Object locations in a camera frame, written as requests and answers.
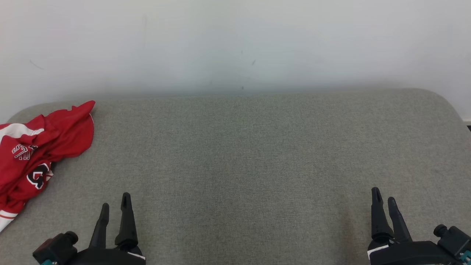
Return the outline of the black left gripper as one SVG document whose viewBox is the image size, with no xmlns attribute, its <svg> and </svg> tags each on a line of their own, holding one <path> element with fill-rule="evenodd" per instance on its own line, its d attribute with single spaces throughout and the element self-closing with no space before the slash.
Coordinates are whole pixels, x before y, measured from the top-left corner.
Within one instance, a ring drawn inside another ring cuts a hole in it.
<svg viewBox="0 0 471 265">
<path fill-rule="evenodd" d="M 131 195 L 123 193 L 121 221 L 115 239 L 116 248 L 106 248 L 106 231 L 109 222 L 109 205 L 103 203 L 96 222 L 89 248 L 80 251 L 69 265 L 145 265 L 146 257 L 137 246 L 138 236 Z"/>
</svg>

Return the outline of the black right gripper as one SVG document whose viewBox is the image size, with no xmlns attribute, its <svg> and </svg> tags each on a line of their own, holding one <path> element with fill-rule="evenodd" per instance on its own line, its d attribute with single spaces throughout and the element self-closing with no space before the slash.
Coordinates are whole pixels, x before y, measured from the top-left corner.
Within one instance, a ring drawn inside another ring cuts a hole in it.
<svg viewBox="0 0 471 265">
<path fill-rule="evenodd" d="M 458 257 L 462 250 L 461 239 L 441 238 L 431 241 L 412 241 L 406 222 L 394 197 L 387 206 L 393 230 L 383 207 L 379 188 L 373 187 L 371 205 L 371 237 L 367 255 L 371 265 L 461 265 Z"/>
</svg>

